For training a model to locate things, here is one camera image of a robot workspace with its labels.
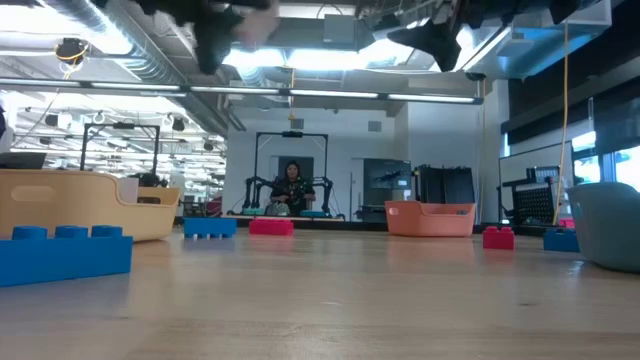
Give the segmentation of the black perforated cart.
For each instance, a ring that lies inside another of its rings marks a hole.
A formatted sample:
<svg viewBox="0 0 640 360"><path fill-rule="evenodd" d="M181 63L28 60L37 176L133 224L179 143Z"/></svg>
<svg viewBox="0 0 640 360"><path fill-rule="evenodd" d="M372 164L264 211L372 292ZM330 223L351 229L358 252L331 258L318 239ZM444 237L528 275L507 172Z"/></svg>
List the black perforated cart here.
<svg viewBox="0 0 640 360"><path fill-rule="evenodd" d="M500 208L510 224L547 226L553 223L556 208L560 167L531 167L523 179L503 182L498 189L499 199L511 200Z"/></svg>

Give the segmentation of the dark monitor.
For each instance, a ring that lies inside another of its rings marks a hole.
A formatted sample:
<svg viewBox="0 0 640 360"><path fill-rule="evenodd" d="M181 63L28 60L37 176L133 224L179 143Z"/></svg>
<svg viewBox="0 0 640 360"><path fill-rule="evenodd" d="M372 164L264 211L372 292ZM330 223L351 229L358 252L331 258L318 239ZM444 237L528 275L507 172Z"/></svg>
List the dark monitor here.
<svg viewBox="0 0 640 360"><path fill-rule="evenodd" d="M38 170L44 165L45 153L5 152L0 154L0 169Z"/></svg>

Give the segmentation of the dark cabinet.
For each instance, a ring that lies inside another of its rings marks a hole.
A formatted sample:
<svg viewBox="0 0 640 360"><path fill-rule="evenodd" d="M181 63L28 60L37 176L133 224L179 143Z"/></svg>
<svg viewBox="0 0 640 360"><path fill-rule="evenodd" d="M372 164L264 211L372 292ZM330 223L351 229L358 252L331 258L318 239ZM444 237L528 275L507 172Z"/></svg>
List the dark cabinet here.
<svg viewBox="0 0 640 360"><path fill-rule="evenodd" d="M411 164L393 159L363 160L363 192L360 217L363 222L385 223L385 203L411 196Z"/></svg>

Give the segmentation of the black gantry frame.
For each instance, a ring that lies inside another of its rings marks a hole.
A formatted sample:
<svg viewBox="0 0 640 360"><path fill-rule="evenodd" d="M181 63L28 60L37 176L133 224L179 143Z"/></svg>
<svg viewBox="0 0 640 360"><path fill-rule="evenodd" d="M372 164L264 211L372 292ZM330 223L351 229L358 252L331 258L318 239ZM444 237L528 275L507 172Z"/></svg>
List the black gantry frame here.
<svg viewBox="0 0 640 360"><path fill-rule="evenodd" d="M85 123L84 124L81 155L80 155L80 165L79 165L80 171L85 170L88 143L91 140L93 140L105 128L112 128L116 130L136 130L136 129L154 130L155 135L150 137L150 139L153 141L153 144L154 144L151 173L154 175L157 174L158 155L160 150L160 134L161 134L160 126L159 125L141 125L141 124L135 124L135 123L126 123L126 122L116 122L112 124L106 124L106 123L101 123L101 124Z"/></svg>

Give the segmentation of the yellow plastic bin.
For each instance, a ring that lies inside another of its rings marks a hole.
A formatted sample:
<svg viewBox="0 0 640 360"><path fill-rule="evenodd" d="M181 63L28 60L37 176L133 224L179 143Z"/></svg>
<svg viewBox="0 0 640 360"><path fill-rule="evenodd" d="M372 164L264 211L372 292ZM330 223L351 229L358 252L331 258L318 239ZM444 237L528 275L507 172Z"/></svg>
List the yellow plastic bin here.
<svg viewBox="0 0 640 360"><path fill-rule="evenodd" d="M0 170L0 237L16 226L119 226L136 242L160 240L172 232L180 199L178 188L140 187L137 195L158 202L139 203L120 196L122 181L87 171Z"/></svg>

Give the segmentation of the black folded panels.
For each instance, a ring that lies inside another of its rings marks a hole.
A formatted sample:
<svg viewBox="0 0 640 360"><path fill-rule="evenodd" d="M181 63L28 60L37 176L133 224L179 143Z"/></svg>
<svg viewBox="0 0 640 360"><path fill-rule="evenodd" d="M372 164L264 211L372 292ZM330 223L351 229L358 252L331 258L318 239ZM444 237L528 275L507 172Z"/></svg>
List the black folded panels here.
<svg viewBox="0 0 640 360"><path fill-rule="evenodd" d="M421 165L413 170L415 198L422 203L471 204L476 202L472 169Z"/></svg>

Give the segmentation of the orange plastic bin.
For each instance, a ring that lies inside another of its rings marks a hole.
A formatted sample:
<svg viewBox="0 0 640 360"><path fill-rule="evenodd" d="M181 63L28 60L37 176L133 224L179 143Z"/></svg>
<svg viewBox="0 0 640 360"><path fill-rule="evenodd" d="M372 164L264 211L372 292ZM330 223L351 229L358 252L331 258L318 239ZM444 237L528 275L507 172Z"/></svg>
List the orange plastic bin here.
<svg viewBox="0 0 640 360"><path fill-rule="evenodd" d="M386 201L388 231L407 237L469 237L476 205Z"/></svg>

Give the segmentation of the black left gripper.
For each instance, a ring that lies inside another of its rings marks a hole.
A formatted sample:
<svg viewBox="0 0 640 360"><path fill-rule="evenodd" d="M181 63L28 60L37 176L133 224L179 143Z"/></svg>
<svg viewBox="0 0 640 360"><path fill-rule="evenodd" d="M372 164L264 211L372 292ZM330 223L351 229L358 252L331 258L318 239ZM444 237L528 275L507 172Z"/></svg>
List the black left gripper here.
<svg viewBox="0 0 640 360"><path fill-rule="evenodd" d="M228 56L235 40L234 28L244 18L227 6L266 10L272 0L134 0L145 12L161 11L170 15L200 14L193 21L194 53L203 74L214 75Z"/></svg>

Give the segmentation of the teal plastic bin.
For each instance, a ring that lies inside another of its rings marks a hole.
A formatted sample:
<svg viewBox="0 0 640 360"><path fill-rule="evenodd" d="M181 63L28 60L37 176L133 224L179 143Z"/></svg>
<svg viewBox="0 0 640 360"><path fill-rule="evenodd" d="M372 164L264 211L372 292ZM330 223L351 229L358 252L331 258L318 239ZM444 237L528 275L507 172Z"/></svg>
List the teal plastic bin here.
<svg viewBox="0 0 640 360"><path fill-rule="evenodd" d="M581 254L609 270L640 274L640 192L618 182L568 190Z"/></svg>

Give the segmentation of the person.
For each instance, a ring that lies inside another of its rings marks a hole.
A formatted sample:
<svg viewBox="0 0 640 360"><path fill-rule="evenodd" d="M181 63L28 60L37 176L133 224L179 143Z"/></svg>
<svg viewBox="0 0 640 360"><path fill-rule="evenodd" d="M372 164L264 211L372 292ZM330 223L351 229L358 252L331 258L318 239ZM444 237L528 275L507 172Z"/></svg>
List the person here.
<svg viewBox="0 0 640 360"><path fill-rule="evenodd" d="M310 182L301 175L299 164L292 160L285 167L285 176L278 179L272 188L272 203L286 205L290 216L299 216L309 209L309 204L316 200L316 193Z"/></svg>

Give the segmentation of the clear partition panel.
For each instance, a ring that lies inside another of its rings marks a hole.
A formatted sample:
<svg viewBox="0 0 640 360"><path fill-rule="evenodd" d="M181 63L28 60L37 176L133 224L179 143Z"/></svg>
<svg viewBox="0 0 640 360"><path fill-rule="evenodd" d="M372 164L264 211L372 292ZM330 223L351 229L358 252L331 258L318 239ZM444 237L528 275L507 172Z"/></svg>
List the clear partition panel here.
<svg viewBox="0 0 640 360"><path fill-rule="evenodd" d="M553 217L553 223L547 226L556 225L559 219L571 217L571 209L567 194L567 190L573 186L573 165L571 164L571 155L571 144L569 142L564 142L503 157L499 160L500 186L503 182L523 179L527 168L559 166L560 175L559 180L556 183L557 199L555 203L555 214ZM503 201L499 199L500 205L501 203L504 203L504 205L510 204L511 200L506 199L507 194L504 194L504 197L505 199Z"/></svg>

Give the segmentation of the black aluminium table frame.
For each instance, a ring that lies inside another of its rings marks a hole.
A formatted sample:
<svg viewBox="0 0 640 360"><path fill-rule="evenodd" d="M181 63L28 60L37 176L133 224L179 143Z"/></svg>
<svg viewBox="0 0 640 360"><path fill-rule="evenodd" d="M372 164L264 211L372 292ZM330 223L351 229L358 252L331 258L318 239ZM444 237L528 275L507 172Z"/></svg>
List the black aluminium table frame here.
<svg viewBox="0 0 640 360"><path fill-rule="evenodd" d="M305 217L268 217L268 216L226 216L221 218L233 218L237 220L237 227L248 227L249 222L254 219L278 219L290 220L294 223L295 229L311 229L311 230L332 230L332 231L388 231L385 223L370 222L349 222L341 218L305 218ZM473 233L481 234L487 227L505 227L500 224L481 224L473 227Z"/></svg>

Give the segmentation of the long ceiling light bar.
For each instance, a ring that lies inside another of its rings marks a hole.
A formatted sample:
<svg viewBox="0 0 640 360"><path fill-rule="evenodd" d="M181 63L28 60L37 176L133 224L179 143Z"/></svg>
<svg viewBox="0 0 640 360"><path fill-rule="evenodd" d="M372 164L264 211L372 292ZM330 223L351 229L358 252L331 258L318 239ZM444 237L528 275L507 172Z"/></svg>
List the long ceiling light bar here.
<svg viewBox="0 0 640 360"><path fill-rule="evenodd" d="M184 97L188 93L210 93L224 95L250 95L250 96L284 96L284 97L314 97L314 98L340 98L354 100L376 100L393 102L416 103L444 103L457 105L481 105L483 98L464 97L441 94L408 94L408 93L383 93L383 92L359 92L340 90L314 90L299 88L251 88L231 86L202 86L202 85L174 85L174 84L145 84L128 82L98 82L85 80L56 80L38 78L12 78L0 77L0 86L5 87L35 87L53 88L64 90L91 89L100 91L124 91L152 94L154 96Z"/></svg>

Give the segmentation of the blue toy brick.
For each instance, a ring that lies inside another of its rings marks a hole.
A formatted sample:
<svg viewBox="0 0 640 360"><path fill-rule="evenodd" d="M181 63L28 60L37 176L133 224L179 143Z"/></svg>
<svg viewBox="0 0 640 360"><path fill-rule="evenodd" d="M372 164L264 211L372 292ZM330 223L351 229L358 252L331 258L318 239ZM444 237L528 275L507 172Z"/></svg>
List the blue toy brick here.
<svg viewBox="0 0 640 360"><path fill-rule="evenodd" d="M579 243L574 229L548 229L543 236L543 249L554 252L579 253Z"/></svg>
<svg viewBox="0 0 640 360"><path fill-rule="evenodd" d="M128 273L132 254L118 226L16 226L0 239L0 287Z"/></svg>
<svg viewBox="0 0 640 360"><path fill-rule="evenodd" d="M237 220L233 218L184 218L186 238L230 238L236 234Z"/></svg>

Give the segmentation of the black background station frame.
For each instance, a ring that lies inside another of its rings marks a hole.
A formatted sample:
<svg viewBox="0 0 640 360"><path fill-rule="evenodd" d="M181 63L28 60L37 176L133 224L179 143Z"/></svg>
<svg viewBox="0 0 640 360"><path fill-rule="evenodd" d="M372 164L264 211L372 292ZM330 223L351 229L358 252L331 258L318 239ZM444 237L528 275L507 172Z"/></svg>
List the black background station frame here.
<svg viewBox="0 0 640 360"><path fill-rule="evenodd" d="M314 134L314 133L304 133L300 131L283 131L283 132L257 132L255 134L255 149L254 149L254 174L252 177L248 178L245 181L246 185L246 195L250 194L251 185L254 184L253 190L253 198L251 201L246 200L243 207L258 207L258 197L260 195L260 190L262 186L270 186L272 187L274 182L265 180L257 175L258 173L258 156L259 151L263 145L267 144L267 141L261 143L261 136L280 136L283 138L303 138L303 137L320 137L324 139L324 145L321 146L321 149L324 151L324 175L327 177L328 170L328 145L329 145L329 135L328 134Z"/></svg>

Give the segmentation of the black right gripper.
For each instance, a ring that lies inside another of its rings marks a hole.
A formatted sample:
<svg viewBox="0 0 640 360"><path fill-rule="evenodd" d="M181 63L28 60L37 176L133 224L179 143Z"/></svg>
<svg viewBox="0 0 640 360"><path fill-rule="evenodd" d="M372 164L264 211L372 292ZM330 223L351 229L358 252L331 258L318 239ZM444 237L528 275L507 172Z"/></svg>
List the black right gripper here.
<svg viewBox="0 0 640 360"><path fill-rule="evenodd" d="M469 68L472 61L478 59L505 31L505 0L435 0L435 5L434 22L428 20L422 25L395 30L387 37L426 53L436 53L443 45L443 53L434 56L442 72L453 70L457 63L461 52L457 36L463 24L478 29L485 20L500 18L502 22L478 52L464 63L465 68Z"/></svg>

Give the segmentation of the red toy brick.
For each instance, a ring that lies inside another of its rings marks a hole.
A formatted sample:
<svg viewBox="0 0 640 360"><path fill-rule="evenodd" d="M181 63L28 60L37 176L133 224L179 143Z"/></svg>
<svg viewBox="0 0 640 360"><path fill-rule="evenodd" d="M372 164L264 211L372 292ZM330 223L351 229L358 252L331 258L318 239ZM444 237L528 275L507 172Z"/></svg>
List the red toy brick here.
<svg viewBox="0 0 640 360"><path fill-rule="evenodd" d="M515 249L515 233L511 227L487 227L482 233L484 249L511 250Z"/></svg>
<svg viewBox="0 0 640 360"><path fill-rule="evenodd" d="M249 222L249 233L253 235L292 236L294 223L290 220L254 219Z"/></svg>

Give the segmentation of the plain wooden block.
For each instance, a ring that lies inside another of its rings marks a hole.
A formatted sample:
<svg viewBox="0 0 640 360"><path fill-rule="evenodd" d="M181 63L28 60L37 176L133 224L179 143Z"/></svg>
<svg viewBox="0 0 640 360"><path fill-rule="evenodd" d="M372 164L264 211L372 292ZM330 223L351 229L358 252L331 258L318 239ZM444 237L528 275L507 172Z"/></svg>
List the plain wooden block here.
<svg viewBox="0 0 640 360"><path fill-rule="evenodd" d="M126 203L136 203L138 199L139 179L124 177L117 181L120 199Z"/></svg>

